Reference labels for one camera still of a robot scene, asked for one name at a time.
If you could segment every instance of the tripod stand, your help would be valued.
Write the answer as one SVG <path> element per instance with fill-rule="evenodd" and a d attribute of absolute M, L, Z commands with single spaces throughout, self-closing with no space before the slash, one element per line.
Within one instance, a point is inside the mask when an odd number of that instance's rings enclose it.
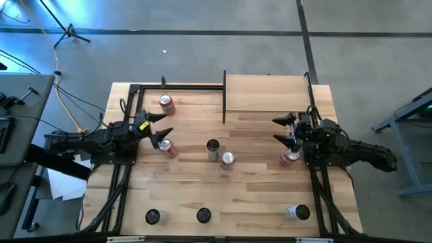
<path fill-rule="evenodd" d="M 67 27 L 67 29 L 60 23 L 60 21 L 54 16 L 54 13 L 48 8 L 48 6 L 45 5 L 45 3 L 43 2 L 43 0 L 39 0 L 42 5 L 48 10 L 49 14 L 51 14 L 51 16 L 53 16 L 54 20 L 59 24 L 59 26 L 63 29 L 64 33 L 61 35 L 60 39 L 55 43 L 54 45 L 54 49 L 57 47 L 57 45 L 65 38 L 65 36 L 67 35 L 67 37 L 75 37 L 75 38 L 79 38 L 80 40 L 86 41 L 86 42 L 90 42 L 89 39 L 84 38 L 82 36 L 79 36 L 75 33 L 75 29 L 74 26 L 72 24 L 69 24 L 69 26 Z"/>

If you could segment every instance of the gray floor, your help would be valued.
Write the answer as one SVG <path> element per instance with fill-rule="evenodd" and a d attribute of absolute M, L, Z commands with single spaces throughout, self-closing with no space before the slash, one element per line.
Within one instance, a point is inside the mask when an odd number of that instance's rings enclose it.
<path fill-rule="evenodd" d="M 57 27 L 37 1 L 25 1 L 45 27 Z M 299 30 L 294 0 L 260 1 L 46 1 L 63 23 L 80 28 L 162 30 Z M 12 6 L 14 17 L 29 17 Z M 304 0 L 310 31 L 431 31 L 427 0 Z M 17 24 L 0 17 L 0 26 Z M 220 82 L 231 74 L 303 74 L 307 69 L 301 37 L 280 36 L 101 36 L 91 43 L 64 40 L 57 48 L 62 87 L 104 107 L 112 82 Z M 57 35 L 50 35 L 57 40 Z M 370 127 L 412 97 L 430 88 L 432 38 L 311 38 L 320 84 L 330 84 L 339 123 L 350 137 L 398 149 L 391 132 Z M 55 68 L 41 34 L 0 34 L 0 48 L 31 63 L 42 73 Z M 10 64 L 11 71 L 23 72 Z M 84 128 L 96 124 L 68 103 Z M 86 107 L 94 115 L 97 110 Z M 51 95 L 43 119 L 62 129 L 75 127 Z M 34 143 L 52 128 L 41 124 Z M 365 233 L 432 242 L 432 194 L 397 197 L 410 181 L 399 164 L 394 173 L 366 163 L 352 168 L 356 199 Z M 79 202 L 43 201 L 36 212 L 42 227 L 16 237 L 72 232 Z"/>

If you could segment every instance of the wooden table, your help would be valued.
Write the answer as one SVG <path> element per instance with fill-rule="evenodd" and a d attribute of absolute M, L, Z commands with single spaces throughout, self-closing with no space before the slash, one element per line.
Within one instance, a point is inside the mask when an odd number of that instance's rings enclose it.
<path fill-rule="evenodd" d="M 120 98 L 127 98 L 129 85 L 113 83 L 105 122 L 123 118 L 118 104 Z M 329 87 L 314 86 L 314 92 L 331 101 L 317 104 L 320 111 L 326 111 L 321 116 L 335 119 Z M 146 90 L 143 107 L 161 113 L 158 100 L 165 93 L 174 99 L 176 113 L 153 124 L 153 128 L 174 128 L 168 138 L 179 155 L 167 159 L 152 148 L 148 139 L 140 143 L 132 167 L 122 235 L 319 235 L 311 178 L 304 162 L 298 161 L 290 167 L 278 165 L 286 148 L 272 135 L 285 134 L 290 129 L 274 124 L 271 119 L 285 116 L 286 112 L 229 111 L 226 123 L 222 124 L 219 90 Z M 211 138 L 218 139 L 222 151 L 235 152 L 237 162 L 232 171 L 222 170 L 218 163 L 207 158 L 206 143 Z M 107 200 L 112 170 L 112 165 L 102 165 L 89 179 L 82 228 Z M 329 167 L 329 178 L 336 205 L 352 226 L 361 231 L 350 178 L 345 171 L 333 167 Z M 285 220 L 285 209 L 298 204 L 309 207 L 310 218 Z M 196 220 L 201 207 L 212 212 L 211 221 L 206 224 Z M 167 224 L 146 224 L 144 216 L 149 209 L 167 211 Z M 117 205 L 111 214 L 111 226 L 116 210 Z"/>

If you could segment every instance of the white paper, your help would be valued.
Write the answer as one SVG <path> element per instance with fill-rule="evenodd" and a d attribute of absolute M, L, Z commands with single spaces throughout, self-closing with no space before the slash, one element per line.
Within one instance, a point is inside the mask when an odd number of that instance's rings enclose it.
<path fill-rule="evenodd" d="M 81 155 L 75 155 L 74 161 L 90 168 L 90 160 L 81 161 Z M 54 199 L 63 197 L 63 200 L 80 198 L 85 192 L 87 181 L 81 180 L 61 172 L 48 169 L 51 195 Z"/>

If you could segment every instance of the wooden board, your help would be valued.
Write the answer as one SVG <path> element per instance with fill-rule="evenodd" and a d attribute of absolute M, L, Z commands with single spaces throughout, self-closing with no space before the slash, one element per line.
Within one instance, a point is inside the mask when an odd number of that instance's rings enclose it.
<path fill-rule="evenodd" d="M 114 83 L 105 122 L 123 117 L 119 99 L 126 98 L 128 83 Z M 166 236 L 318 236 L 317 216 L 311 179 L 303 161 L 290 167 L 278 165 L 284 146 L 272 138 L 289 128 L 271 122 L 285 113 L 229 112 L 221 122 L 221 91 L 170 90 L 176 105 L 173 117 L 153 124 L 155 130 L 173 127 L 168 136 L 179 155 L 167 159 L 144 139 L 140 143 L 124 211 L 122 234 Z M 144 107 L 160 113 L 162 90 L 146 90 Z M 237 155 L 232 171 L 224 171 L 207 158 L 206 142 L 220 141 L 221 150 Z M 84 197 L 87 226 L 107 199 L 113 166 L 102 165 L 90 177 Z M 329 168 L 336 205 L 350 223 L 361 231 L 360 219 L 350 178 L 340 168 Z M 287 221 L 288 206 L 305 204 L 312 211 L 306 221 Z M 207 207 L 212 219 L 196 220 L 196 212 Z M 166 225 L 147 225 L 149 209 L 167 211 Z M 117 205 L 111 216 L 111 227 Z"/>
<path fill-rule="evenodd" d="M 334 113 L 330 87 L 313 85 L 322 114 Z M 227 75 L 227 111 L 306 111 L 310 105 L 304 76 Z"/>

